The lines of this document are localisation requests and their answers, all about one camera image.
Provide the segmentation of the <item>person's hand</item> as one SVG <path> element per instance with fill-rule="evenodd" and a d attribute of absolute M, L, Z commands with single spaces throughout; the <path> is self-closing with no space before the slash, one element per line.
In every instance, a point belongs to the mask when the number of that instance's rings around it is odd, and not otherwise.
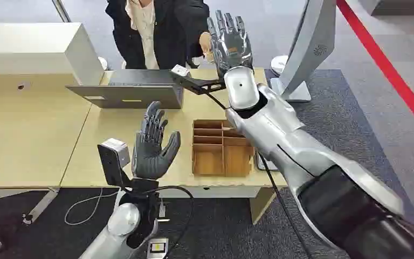
<path fill-rule="evenodd" d="M 202 32 L 199 37 L 199 44 L 203 51 L 205 60 L 211 64 L 214 63 L 214 57 L 212 53 L 211 35 L 209 32 Z"/>

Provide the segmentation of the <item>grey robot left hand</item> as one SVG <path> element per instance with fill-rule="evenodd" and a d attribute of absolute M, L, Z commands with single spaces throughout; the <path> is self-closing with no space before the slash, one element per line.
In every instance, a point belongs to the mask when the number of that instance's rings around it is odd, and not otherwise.
<path fill-rule="evenodd" d="M 164 176 L 175 159 L 180 146 L 179 131 L 171 133 L 163 148 L 162 140 L 168 120 L 163 116 L 160 101 L 153 101 L 147 107 L 136 133 L 132 156 L 132 174 L 136 178 L 157 180 Z"/>

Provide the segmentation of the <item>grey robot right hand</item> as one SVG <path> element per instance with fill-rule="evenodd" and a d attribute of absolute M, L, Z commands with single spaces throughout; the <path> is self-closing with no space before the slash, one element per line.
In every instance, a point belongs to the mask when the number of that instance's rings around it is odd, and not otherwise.
<path fill-rule="evenodd" d="M 211 17 L 207 25 L 217 74 L 223 78 L 227 71 L 237 66 L 253 69 L 253 56 L 249 35 L 241 16 L 232 18 L 229 12 L 216 10 L 217 25 Z"/>

